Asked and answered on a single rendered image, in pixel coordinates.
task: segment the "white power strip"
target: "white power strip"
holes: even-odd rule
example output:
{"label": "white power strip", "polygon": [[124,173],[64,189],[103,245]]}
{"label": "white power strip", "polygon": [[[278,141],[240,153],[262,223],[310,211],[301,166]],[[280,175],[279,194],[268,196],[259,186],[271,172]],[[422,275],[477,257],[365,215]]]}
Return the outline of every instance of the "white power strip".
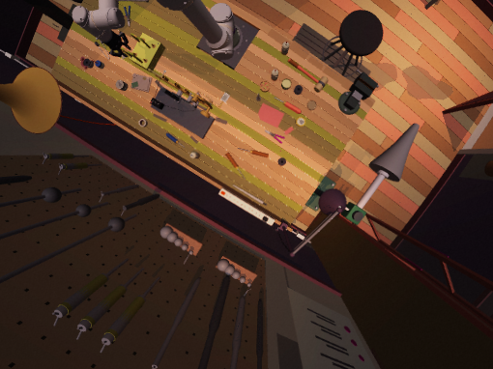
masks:
{"label": "white power strip", "polygon": [[235,204],[237,207],[242,208],[244,211],[247,213],[252,214],[256,218],[266,222],[269,225],[274,225],[275,221],[273,218],[270,216],[260,212],[258,209],[253,208],[249,203],[246,203],[242,199],[236,197],[233,195],[231,192],[226,191],[224,188],[222,188],[219,192],[219,196],[224,197],[226,200],[232,202]]}

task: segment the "wooden floor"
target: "wooden floor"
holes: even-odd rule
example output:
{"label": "wooden floor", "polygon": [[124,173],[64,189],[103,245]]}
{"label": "wooden floor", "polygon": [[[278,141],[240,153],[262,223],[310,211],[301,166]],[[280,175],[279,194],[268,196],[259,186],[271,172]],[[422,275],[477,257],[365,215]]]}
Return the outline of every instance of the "wooden floor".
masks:
{"label": "wooden floor", "polygon": [[[342,152],[338,153],[327,139],[321,139],[313,133],[313,130],[307,129],[308,133],[303,133],[302,139],[294,134],[296,128],[289,135],[282,134],[281,130],[275,128],[271,130],[286,136],[282,148],[292,156],[300,157],[310,170],[324,175],[327,173],[324,171],[328,171],[327,177],[336,182],[335,188],[342,190],[348,201],[354,203],[359,201],[376,177],[376,174],[369,169],[368,163],[387,149],[409,125],[418,123],[420,131],[406,162],[402,180],[399,183],[383,182],[365,207],[374,216],[397,229],[402,229],[471,136],[485,112],[486,107],[447,116],[442,114],[446,108],[493,90],[492,21],[482,14],[472,0],[443,0],[429,10],[424,8],[425,4],[420,0],[223,2],[230,5],[234,14],[259,28],[257,38],[275,49],[280,49],[282,42],[291,41],[304,23],[329,39],[338,34],[342,19],[353,11],[365,9],[379,17],[384,26],[384,38],[378,50],[363,59],[363,67],[370,72],[371,78],[376,80],[380,87],[362,105],[362,110],[366,113],[363,120],[356,116],[343,117],[336,108],[336,99],[330,99],[329,94],[313,93],[313,83],[294,74],[292,70],[255,44],[250,46],[236,71],[246,79],[257,83],[260,79],[269,79],[270,70],[278,68],[282,76],[288,75],[293,81],[296,79],[296,82],[304,85],[305,89],[299,96],[300,99],[294,100],[295,95],[292,90],[281,96],[282,91],[277,88],[278,86],[274,86],[274,96],[292,99],[292,102],[302,109],[303,104],[312,97],[322,100],[319,106],[325,103],[320,110],[317,107],[314,114],[308,118],[313,120],[317,127],[345,144]],[[210,1],[204,3],[208,7],[213,4]],[[145,12],[152,12],[159,14],[160,17],[166,16],[167,22],[180,26],[180,29],[197,39],[200,38],[198,31],[182,14],[170,14],[155,1],[134,4],[120,2],[120,7],[123,8],[128,4],[132,4],[132,24],[130,30],[126,27],[123,32],[138,34],[138,31],[145,28],[140,23],[148,24],[151,19],[151,16]],[[84,2],[84,6],[90,10],[95,9],[96,5],[97,2],[94,0]],[[133,8],[138,9],[137,5],[145,8],[146,11],[142,14],[134,12]],[[43,57],[42,51],[55,55],[57,42],[52,36],[50,37],[54,35],[53,31],[46,28],[50,26],[43,19],[42,22],[44,25],[40,23],[38,34],[54,44],[44,41],[49,46],[43,46],[40,42],[43,39],[37,36],[33,40],[29,54],[52,68],[53,58],[50,59],[47,55]],[[76,50],[73,48],[74,43],[84,43],[77,37],[74,32],[69,33],[59,56],[70,59],[68,54],[71,48],[73,52]],[[86,47],[85,51],[88,53],[99,52],[97,49],[91,49],[90,43],[87,43]],[[314,74],[326,75],[331,87],[339,94],[348,91],[351,85],[348,79],[310,56],[296,43],[291,43],[288,56]],[[181,77],[186,87],[207,91],[215,103],[218,103],[222,92],[225,91],[220,83],[209,83],[207,80],[197,78],[199,71],[193,72],[191,67],[187,68],[187,66],[179,67],[171,58],[166,58],[166,54],[160,62],[161,64],[157,66],[158,71],[165,69],[172,79],[180,81]],[[121,65],[122,69],[124,66],[127,67],[127,73],[131,71],[129,70],[131,66],[127,62],[118,61],[116,65]],[[266,124],[262,123],[256,115],[255,108],[258,106],[252,104],[255,95],[250,93],[241,102],[231,99],[220,109],[249,128],[253,128],[257,133],[261,133]],[[292,121],[283,120],[283,122],[285,123],[283,129],[291,127],[289,122]],[[271,142],[259,148],[259,143],[262,144],[264,141],[254,137],[234,125],[221,125],[215,122],[210,134],[204,139],[204,144],[221,155],[226,150],[235,154],[233,148],[242,143],[249,145],[247,148],[269,152],[271,159],[279,157],[279,145],[272,147],[273,142]],[[263,139],[266,138],[269,139],[269,136],[264,134]],[[245,168],[244,173],[253,172],[255,165],[266,164],[256,157],[251,158],[240,153],[236,153],[235,157],[238,158],[240,166]],[[311,210],[297,213],[296,207],[285,205],[284,200],[288,198],[302,206],[317,186],[317,180],[314,178],[316,176],[308,175],[308,170],[301,169],[300,165],[289,167],[286,165],[282,168],[284,179],[279,177],[282,173],[279,172],[280,169],[276,164],[259,171],[257,180],[264,182],[270,188],[275,188],[278,192],[272,193],[271,189],[261,188],[255,181],[253,184],[242,183],[241,177],[235,176],[236,172],[224,171],[225,166],[218,163],[220,164],[220,160],[217,157],[204,163],[204,168],[206,166],[210,168],[209,171],[204,169],[204,172],[210,173],[214,169],[217,171],[214,178],[218,182],[231,185],[234,179],[235,183],[256,196],[268,198],[269,206],[266,210],[279,218],[296,217],[294,224],[306,228],[316,215]],[[361,227],[371,234],[366,219],[361,223]],[[382,231],[387,238],[393,239],[392,234]]]}

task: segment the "white ball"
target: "white ball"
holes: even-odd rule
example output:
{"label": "white ball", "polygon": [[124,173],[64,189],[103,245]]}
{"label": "white ball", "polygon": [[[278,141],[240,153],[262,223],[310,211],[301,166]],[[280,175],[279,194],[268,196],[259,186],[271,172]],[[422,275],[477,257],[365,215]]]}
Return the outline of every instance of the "white ball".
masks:
{"label": "white ball", "polygon": [[159,232],[160,232],[160,236],[166,240],[169,234],[173,232],[173,229],[169,226],[165,226],[162,227]]}
{"label": "white ball", "polygon": [[167,240],[171,243],[174,242],[176,239],[178,239],[178,235],[175,232],[171,232],[167,238]]}
{"label": "white ball", "polygon": [[226,259],[221,259],[217,262],[217,268],[222,272],[224,272],[228,266],[229,262]]}
{"label": "white ball", "polygon": [[226,273],[226,275],[231,275],[235,272],[235,267],[228,266],[228,268],[226,268],[226,270],[224,272]]}

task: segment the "robotic arm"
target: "robotic arm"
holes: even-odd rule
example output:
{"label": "robotic arm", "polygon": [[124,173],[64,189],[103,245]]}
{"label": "robotic arm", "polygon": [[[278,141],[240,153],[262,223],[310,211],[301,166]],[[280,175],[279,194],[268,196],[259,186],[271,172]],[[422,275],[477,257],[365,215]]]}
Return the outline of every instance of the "robotic arm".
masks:
{"label": "robotic arm", "polygon": [[124,33],[116,35],[112,30],[125,26],[125,17],[118,9],[118,0],[99,0],[100,8],[88,11],[82,6],[75,7],[72,18],[75,23],[111,48],[111,55],[122,56],[122,46],[129,48],[129,40]]}

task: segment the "purple sphere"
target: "purple sphere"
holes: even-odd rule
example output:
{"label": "purple sphere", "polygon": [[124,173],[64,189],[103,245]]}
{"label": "purple sphere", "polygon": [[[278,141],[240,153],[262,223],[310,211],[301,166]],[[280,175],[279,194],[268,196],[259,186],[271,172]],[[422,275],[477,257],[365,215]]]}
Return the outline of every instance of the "purple sphere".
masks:
{"label": "purple sphere", "polygon": [[338,189],[328,189],[320,196],[318,205],[322,213],[326,215],[335,212],[339,206],[340,210],[344,212],[346,208],[346,196]]}

